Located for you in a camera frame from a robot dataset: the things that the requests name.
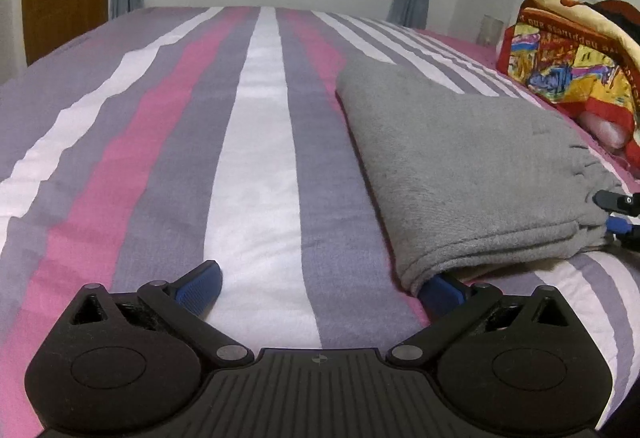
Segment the grey pants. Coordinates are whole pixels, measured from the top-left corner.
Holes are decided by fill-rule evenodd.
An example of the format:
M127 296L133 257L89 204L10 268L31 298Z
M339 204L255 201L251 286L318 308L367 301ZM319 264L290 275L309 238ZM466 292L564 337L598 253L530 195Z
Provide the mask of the grey pants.
M447 270L566 259L608 243L593 198L620 182L561 114L460 95L363 56L336 92L406 290Z

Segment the pink pillow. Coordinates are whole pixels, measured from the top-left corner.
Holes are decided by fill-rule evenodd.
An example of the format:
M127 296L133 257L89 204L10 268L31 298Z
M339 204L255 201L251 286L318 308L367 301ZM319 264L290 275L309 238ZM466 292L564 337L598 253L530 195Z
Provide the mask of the pink pillow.
M585 111L577 123L588 132L600 145L609 151L620 152L630 142L631 132L613 122L601 119L597 115Z

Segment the colourful folded blanket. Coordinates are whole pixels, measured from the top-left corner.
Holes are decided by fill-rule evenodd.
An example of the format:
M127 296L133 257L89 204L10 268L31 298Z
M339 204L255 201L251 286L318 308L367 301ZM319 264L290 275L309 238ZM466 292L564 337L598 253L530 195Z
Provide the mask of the colourful folded blanket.
M639 143L639 9L621 0L525 0L497 69L575 120L585 111Z

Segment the striped pink purple bedsheet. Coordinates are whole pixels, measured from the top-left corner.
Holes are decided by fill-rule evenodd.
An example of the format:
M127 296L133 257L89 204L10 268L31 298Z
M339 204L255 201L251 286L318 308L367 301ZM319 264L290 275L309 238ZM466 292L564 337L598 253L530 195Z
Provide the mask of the striped pink purple bedsheet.
M639 252L608 231L444 271L502 299L422 366L386 362L430 318L337 96L362 56L554 111L420 33L273 7L139 10L2 87L3 436L638 435ZM247 366L215 366L137 295L206 261L204 320Z

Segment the wall socket plate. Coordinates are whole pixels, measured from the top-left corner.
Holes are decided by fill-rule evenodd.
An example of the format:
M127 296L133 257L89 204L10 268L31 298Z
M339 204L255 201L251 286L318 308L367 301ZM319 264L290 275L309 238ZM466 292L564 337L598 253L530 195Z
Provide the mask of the wall socket plate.
M496 47L501 39L504 22L493 16L484 15L480 22L480 30L476 44L485 47Z

